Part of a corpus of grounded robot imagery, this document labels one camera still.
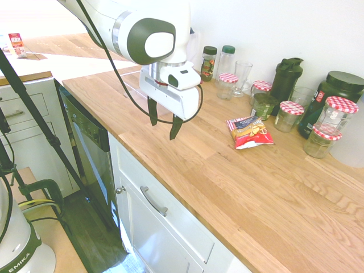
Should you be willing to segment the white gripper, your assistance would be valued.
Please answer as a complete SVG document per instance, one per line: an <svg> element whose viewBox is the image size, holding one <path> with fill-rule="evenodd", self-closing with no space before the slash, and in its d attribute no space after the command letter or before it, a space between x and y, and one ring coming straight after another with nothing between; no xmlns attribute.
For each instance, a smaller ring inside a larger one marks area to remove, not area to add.
<svg viewBox="0 0 364 273"><path fill-rule="evenodd" d="M199 92L196 87L178 90L171 85L159 85L142 67L139 77L140 90L147 95L147 106L151 124L158 122L157 103L174 113L169 139L174 140L181 129L183 120L192 118L198 110Z"/></svg>

